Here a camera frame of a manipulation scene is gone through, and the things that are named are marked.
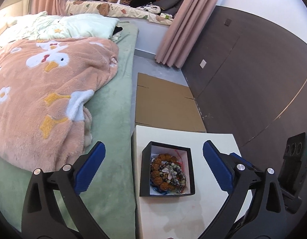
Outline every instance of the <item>mattress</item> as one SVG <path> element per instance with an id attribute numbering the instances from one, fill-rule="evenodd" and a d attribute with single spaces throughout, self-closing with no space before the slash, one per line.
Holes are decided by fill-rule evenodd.
<path id="1" fill-rule="evenodd" d="M 122 4 L 99 2 L 99 1 L 70 1 L 66 2 L 67 16 L 94 13 L 101 14 L 106 17 L 127 17 L 148 20 L 152 23 L 162 25 L 171 25 L 172 21 L 161 16 L 149 12 L 145 12 L 136 8 L 132 8 Z"/>
<path id="2" fill-rule="evenodd" d="M 131 165 L 130 109 L 132 64 L 138 28 L 120 23 L 118 72 L 85 106 L 92 114 L 92 144 L 102 141 L 106 157 L 88 190 L 80 196 L 95 221 L 111 239 L 135 238 L 135 196 Z M 0 158 L 0 210 L 21 229 L 22 208 L 32 173 Z M 66 224 L 75 229 L 59 191 L 57 202 Z"/>

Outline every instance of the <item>pink blanket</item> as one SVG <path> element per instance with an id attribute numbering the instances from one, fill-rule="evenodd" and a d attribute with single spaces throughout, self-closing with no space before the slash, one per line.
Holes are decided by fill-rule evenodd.
<path id="1" fill-rule="evenodd" d="M 116 74 L 118 47 L 101 38 L 19 40 L 0 51 L 0 156 L 33 171 L 73 164 L 91 143 L 83 104 Z"/>

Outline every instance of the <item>box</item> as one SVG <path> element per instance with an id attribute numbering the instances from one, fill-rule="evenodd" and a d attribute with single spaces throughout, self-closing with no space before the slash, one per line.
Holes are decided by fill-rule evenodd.
<path id="1" fill-rule="evenodd" d="M 135 108 L 136 125 L 206 132 L 187 86 L 139 73 Z"/>
<path id="2" fill-rule="evenodd" d="M 186 176 L 186 188 L 182 194 L 170 192 L 163 195 L 153 189 L 150 185 L 151 157 L 159 154 L 170 154 L 176 156 L 182 165 L 182 171 Z M 151 141 L 142 151 L 141 175 L 140 175 L 140 197 L 183 197 L 195 194 L 194 174 L 190 148 L 167 145 Z"/>

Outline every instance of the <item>green bed sheet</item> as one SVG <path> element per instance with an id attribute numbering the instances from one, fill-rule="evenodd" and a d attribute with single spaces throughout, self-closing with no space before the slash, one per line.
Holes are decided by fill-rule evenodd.
<path id="1" fill-rule="evenodd" d="M 138 28 L 120 23 L 118 72 L 98 90 L 85 106 L 92 114 L 92 144 L 102 141 L 106 157 L 88 190 L 80 196 L 86 207 L 111 239 L 135 238 L 135 196 L 130 146 L 132 64 Z M 15 228 L 21 230 L 22 207 L 32 173 L 0 158 L 0 210 Z M 66 224 L 75 228 L 61 199 L 55 193 Z"/>

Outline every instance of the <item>white wall outlet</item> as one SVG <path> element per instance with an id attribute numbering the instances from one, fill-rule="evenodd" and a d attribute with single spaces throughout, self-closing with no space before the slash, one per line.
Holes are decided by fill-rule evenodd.
<path id="1" fill-rule="evenodd" d="M 207 64 L 207 62 L 205 62 L 205 60 L 202 60 L 201 63 L 200 63 L 200 67 L 204 68 L 206 64 Z"/>

